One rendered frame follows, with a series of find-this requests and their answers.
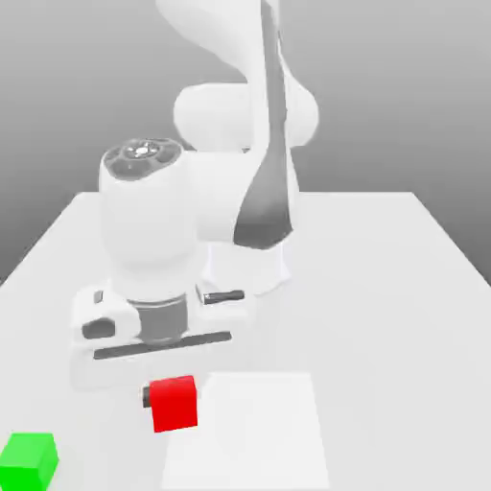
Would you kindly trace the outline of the small green cube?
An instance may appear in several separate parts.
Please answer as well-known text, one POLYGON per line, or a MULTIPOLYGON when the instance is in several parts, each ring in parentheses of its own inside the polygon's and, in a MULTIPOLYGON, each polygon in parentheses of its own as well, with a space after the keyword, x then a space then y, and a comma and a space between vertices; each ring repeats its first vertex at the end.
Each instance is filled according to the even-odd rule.
POLYGON ((12 433, 0 452, 0 491, 48 491, 58 462, 51 433, 12 433))

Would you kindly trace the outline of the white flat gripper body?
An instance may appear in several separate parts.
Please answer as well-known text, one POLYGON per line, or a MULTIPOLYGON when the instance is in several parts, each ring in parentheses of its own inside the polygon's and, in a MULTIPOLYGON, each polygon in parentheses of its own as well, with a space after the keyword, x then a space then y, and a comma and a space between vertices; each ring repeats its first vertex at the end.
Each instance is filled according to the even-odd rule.
POLYGON ((198 333, 160 343, 83 338, 73 343, 69 381, 75 390, 142 386, 152 380, 229 370, 248 356, 248 330, 198 333))

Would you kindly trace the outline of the small red cube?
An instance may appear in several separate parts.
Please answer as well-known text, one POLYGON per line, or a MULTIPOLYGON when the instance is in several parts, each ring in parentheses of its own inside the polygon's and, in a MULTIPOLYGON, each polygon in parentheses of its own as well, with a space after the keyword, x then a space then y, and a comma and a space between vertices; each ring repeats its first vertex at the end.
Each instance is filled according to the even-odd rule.
POLYGON ((150 382, 149 402, 156 433, 192 428, 198 424, 198 394, 193 376, 150 382))

